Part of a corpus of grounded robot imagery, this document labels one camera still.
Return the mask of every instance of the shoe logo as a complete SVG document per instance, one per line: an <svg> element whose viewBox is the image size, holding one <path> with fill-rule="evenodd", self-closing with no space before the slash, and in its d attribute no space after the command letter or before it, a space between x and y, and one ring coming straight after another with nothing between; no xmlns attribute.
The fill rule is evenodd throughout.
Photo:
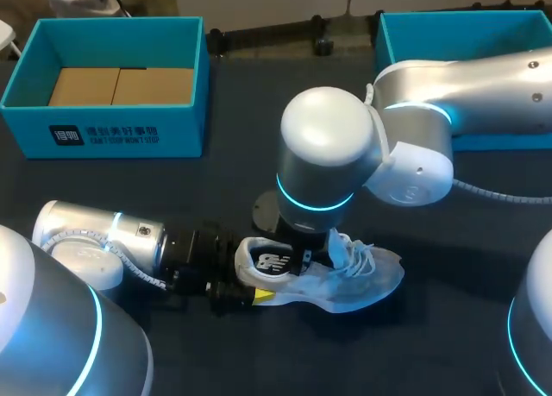
<svg viewBox="0 0 552 396"><path fill-rule="evenodd" d="M268 273L271 275L280 274L287 272L288 262L290 261L290 256L276 255L276 254L261 254L259 259L255 263L255 268L260 270L262 273Z"/></svg>

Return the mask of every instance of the black logo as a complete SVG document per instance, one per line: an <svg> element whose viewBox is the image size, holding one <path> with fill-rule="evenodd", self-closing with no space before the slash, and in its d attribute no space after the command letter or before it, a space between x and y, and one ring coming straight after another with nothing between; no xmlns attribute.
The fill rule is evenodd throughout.
<svg viewBox="0 0 552 396"><path fill-rule="evenodd" d="M290 271L291 250L281 248L260 248L251 251L255 268L267 275L281 275Z"/></svg>
<svg viewBox="0 0 552 396"><path fill-rule="evenodd" d="M50 126L50 133L58 146L83 146L85 144L77 126Z"/></svg>

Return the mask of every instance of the shoe sole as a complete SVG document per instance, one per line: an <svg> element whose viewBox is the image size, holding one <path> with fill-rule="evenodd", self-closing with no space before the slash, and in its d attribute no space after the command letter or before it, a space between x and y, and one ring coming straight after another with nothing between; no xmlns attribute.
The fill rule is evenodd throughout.
<svg viewBox="0 0 552 396"><path fill-rule="evenodd" d="M327 301L324 299L315 299L307 295L289 293L289 292L276 292L273 299L264 301L257 305L263 306L276 306L276 305L287 305L290 303L309 303L316 305L317 307L322 308L323 310L330 312L332 314L342 314L344 312L351 312L361 310L363 308L369 307L382 299L385 299L393 291L397 289L400 285L400 282L390 291L380 294L379 296L371 297L369 300L358 301L354 303L334 303L332 301Z"/></svg>

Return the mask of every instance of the chair leg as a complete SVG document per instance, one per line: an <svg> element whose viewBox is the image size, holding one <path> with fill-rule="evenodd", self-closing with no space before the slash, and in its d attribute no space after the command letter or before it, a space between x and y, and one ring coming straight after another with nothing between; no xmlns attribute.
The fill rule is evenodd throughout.
<svg viewBox="0 0 552 396"><path fill-rule="evenodd" d="M21 51L19 50L19 48L17 47L16 44L14 44L13 42L10 42L9 43L9 46L11 47L11 50L16 53L17 57L18 58L21 58Z"/></svg>

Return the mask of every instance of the cardboard box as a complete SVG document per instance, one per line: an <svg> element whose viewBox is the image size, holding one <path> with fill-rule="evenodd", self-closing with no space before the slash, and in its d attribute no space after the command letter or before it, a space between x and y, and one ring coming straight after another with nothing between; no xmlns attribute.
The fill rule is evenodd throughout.
<svg viewBox="0 0 552 396"><path fill-rule="evenodd" d="M552 25L540 10L385 13L376 67L405 60L476 60L552 47ZM461 135L455 151L552 148L552 135Z"/></svg>
<svg viewBox="0 0 552 396"><path fill-rule="evenodd" d="M209 68L201 18L40 20L0 111L29 159L199 157Z"/></svg>
<svg viewBox="0 0 552 396"><path fill-rule="evenodd" d="M62 68L50 106L111 105L119 68Z"/></svg>
<svg viewBox="0 0 552 396"><path fill-rule="evenodd" d="M189 104L192 90L193 70L187 68L123 69L113 105Z"/></svg>

